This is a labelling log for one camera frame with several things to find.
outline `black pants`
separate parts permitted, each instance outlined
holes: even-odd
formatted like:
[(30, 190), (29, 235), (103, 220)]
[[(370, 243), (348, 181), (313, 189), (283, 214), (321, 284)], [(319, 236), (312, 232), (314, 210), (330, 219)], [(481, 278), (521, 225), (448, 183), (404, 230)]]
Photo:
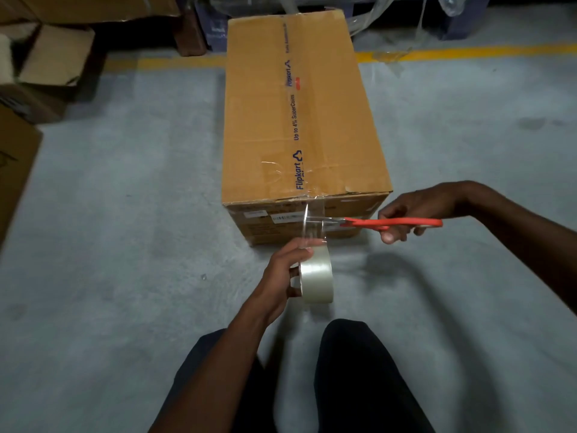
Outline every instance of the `black pants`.
[[(202, 336), (174, 378), (160, 410), (183, 389), (224, 330)], [(337, 319), (322, 335), (314, 375), (320, 433), (434, 432), (395, 362), (364, 322)], [(242, 394), (234, 432), (275, 432), (273, 389), (258, 361)]]

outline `tape roll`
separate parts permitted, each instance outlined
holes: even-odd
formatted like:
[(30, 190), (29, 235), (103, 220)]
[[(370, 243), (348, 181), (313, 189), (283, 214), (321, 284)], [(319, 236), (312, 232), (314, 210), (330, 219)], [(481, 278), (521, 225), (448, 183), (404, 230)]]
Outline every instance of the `tape roll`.
[(298, 266), (302, 299), (309, 304), (330, 304), (333, 299), (331, 256), (327, 245), (314, 246), (314, 254)]

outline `yellow floor line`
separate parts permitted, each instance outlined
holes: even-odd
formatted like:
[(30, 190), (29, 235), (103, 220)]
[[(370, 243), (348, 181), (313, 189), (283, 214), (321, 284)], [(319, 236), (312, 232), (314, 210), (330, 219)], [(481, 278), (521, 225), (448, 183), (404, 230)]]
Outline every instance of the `yellow floor line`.
[[(357, 52), (359, 63), (419, 62), (424, 60), (473, 59), (476, 57), (519, 57), (577, 54), (577, 44), (500, 45), (493, 47), (443, 48), (407, 52)], [(105, 72), (127, 70), (166, 70), (176, 68), (224, 67), (226, 55), (200, 57), (142, 57), (140, 59), (107, 59)]]

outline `orange scissors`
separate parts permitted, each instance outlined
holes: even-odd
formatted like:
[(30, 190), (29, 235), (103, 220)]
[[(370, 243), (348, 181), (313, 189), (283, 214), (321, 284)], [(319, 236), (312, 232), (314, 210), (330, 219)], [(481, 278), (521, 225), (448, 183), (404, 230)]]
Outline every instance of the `orange scissors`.
[(353, 217), (309, 217), (307, 222), (323, 222), (325, 225), (339, 225), (344, 228), (367, 228), (375, 231), (386, 231), (394, 225), (405, 225), (419, 228), (440, 228), (441, 219), (425, 219), (420, 217), (397, 217), (392, 219), (355, 219)]

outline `brown cardboard box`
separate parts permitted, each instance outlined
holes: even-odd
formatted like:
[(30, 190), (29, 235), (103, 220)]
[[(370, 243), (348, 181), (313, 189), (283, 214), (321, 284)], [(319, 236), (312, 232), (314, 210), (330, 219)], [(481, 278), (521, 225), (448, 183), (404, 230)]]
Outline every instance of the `brown cardboard box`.
[(391, 191), (342, 11), (230, 20), (222, 203), (247, 240), (300, 235), (314, 198), (370, 218)]
[(0, 23), (19, 20), (34, 20), (34, 15), (20, 0), (0, 0)]
[(180, 14), (175, 0), (22, 0), (36, 17), (51, 24), (127, 21)]
[(42, 134), (0, 105), (0, 245), (32, 168)]
[(0, 27), (0, 103), (31, 123), (62, 119), (93, 40), (92, 30)]

